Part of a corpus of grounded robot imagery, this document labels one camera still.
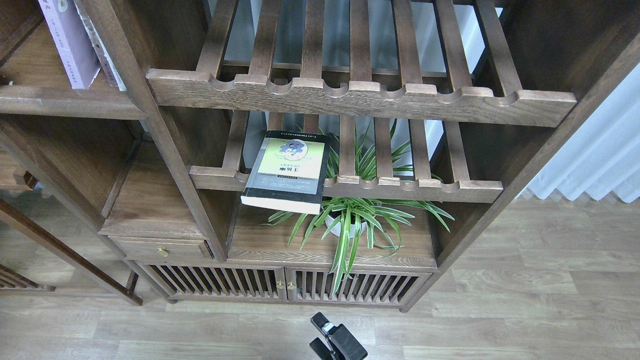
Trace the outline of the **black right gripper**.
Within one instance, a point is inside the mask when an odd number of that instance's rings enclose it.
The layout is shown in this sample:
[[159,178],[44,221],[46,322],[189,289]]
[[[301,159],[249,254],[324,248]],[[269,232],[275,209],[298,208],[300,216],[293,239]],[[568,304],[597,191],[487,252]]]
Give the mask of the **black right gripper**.
[[368,351],[344,324],[334,326],[322,312],[310,318],[311,324],[325,336],[329,347],[320,339],[310,342],[310,348],[320,360],[364,360]]

